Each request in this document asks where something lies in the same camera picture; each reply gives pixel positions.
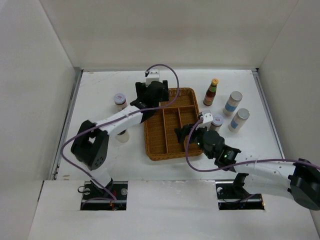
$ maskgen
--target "white table surface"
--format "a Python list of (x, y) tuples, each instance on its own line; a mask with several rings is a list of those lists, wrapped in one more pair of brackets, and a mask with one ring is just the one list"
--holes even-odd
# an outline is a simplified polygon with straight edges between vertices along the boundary
[(83, 183), (45, 181), (29, 240), (319, 239), (310, 211), (284, 197), (219, 210), (213, 180), (129, 181), (125, 211), (80, 211)]
[[(168, 80), (169, 88), (176, 87), (174, 75), (169, 70), (160, 69), (160, 79)], [(180, 87), (192, 88), (195, 92), (199, 110), (211, 110), (213, 114), (222, 114), (222, 109), (232, 91), (240, 91), (243, 99), (239, 108), (250, 111), (250, 117), (238, 133), (232, 133), (228, 124), (233, 116), (225, 117), (219, 133), (225, 138), (225, 144), (238, 148), (243, 152), (236, 158), (267, 159), (281, 158), (275, 136), (268, 123), (263, 104), (256, 87), (251, 70), (226, 69), (189, 69), (177, 70)], [(212, 78), (218, 78), (217, 95), (213, 105), (206, 107), (203, 98)], [(99, 121), (117, 112), (113, 96), (123, 93), (128, 102), (136, 99), (135, 82), (144, 82), (143, 71), (107, 71), (84, 72), (76, 97), (67, 139), (77, 134), (81, 123), (85, 120)], [(193, 171), (184, 158), (152, 161), (146, 155), (143, 124), (128, 129), (130, 139), (119, 143), (109, 140), (106, 164), (110, 176), (115, 181), (128, 180), (210, 180), (231, 179), (232, 172), (218, 171), (201, 173)], [(65, 153), (74, 162), (76, 158), (66, 147)], [(214, 160), (207, 159), (204, 154), (190, 157), (192, 164), (199, 169), (216, 168)], [(80, 170), (69, 165), (63, 159), (60, 163), (58, 180), (88, 180)]]

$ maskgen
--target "rectangular opening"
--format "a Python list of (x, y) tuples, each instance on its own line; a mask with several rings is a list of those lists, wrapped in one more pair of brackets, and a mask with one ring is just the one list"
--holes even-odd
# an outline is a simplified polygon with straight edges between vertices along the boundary
[(105, 191), (97, 188), (92, 182), (85, 182), (79, 187), (82, 192), (80, 210), (84, 211), (125, 211), (127, 209), (128, 182), (114, 181), (107, 187), (116, 197), (116, 201), (110, 201)]
[(264, 210), (261, 194), (249, 194), (244, 189), (235, 189), (233, 180), (215, 184), (219, 210)]

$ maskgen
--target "gray lid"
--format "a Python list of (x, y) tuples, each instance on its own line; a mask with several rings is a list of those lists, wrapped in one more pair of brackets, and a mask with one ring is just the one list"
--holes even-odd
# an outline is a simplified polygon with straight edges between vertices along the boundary
[(220, 127), (224, 123), (224, 117), (221, 116), (220, 114), (215, 114), (213, 115), (213, 121), (211, 124)]
[(242, 93), (239, 91), (233, 91), (230, 96), (233, 100), (237, 102), (240, 102), (242, 99)]
[(114, 95), (113, 100), (115, 104), (120, 105), (126, 101), (126, 97), (122, 93), (117, 93), (116, 95)]
[(242, 120), (247, 120), (250, 116), (250, 112), (245, 108), (240, 108), (236, 114)]

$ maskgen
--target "white cylindrical container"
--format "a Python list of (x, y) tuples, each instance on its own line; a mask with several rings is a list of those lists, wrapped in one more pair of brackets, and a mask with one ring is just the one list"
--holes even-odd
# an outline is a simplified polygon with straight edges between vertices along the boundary
[(219, 131), (220, 127), (224, 123), (224, 118), (220, 114), (213, 115), (213, 121), (210, 124), (210, 131)]
[(229, 124), (229, 130), (233, 133), (239, 132), (240, 128), (245, 124), (250, 116), (250, 112), (245, 108), (240, 108), (234, 115)]
[(236, 110), (236, 108), (238, 107), (241, 100), (242, 100), (241, 92), (233, 91), (230, 94), (229, 99), (223, 108), (223, 113), (227, 116), (231, 116)]
[(113, 100), (119, 112), (125, 109), (126, 106), (128, 106), (126, 97), (122, 93), (117, 93), (116, 95), (114, 95)]
[(128, 133), (128, 130), (124, 130), (122, 132), (120, 132), (117, 136), (115, 136), (115, 138), (120, 142), (120, 143), (126, 143), (128, 142), (130, 136)]

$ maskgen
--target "bottle label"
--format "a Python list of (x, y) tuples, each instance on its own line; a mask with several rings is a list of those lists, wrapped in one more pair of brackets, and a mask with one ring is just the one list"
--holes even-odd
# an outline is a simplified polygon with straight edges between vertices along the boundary
[(236, 129), (238, 127), (238, 123), (236, 123), (234, 119), (232, 119), (232, 121), (230, 122), (230, 125), (233, 129)]
[(228, 112), (234, 112), (237, 108), (237, 106), (231, 106), (229, 103), (226, 103), (224, 108), (228, 111)]
[(205, 96), (204, 97), (204, 100), (203, 100), (203, 103), (205, 104), (205, 105), (211, 105), (212, 103), (213, 103), (213, 101), (214, 101), (214, 96), (212, 96), (212, 97), (209, 97), (209, 96)]
[(216, 90), (217, 90), (217, 86), (211, 86), (211, 85), (210, 85), (210, 87), (209, 87), (209, 91), (210, 91), (210, 92), (213, 92), (213, 93), (214, 93)]

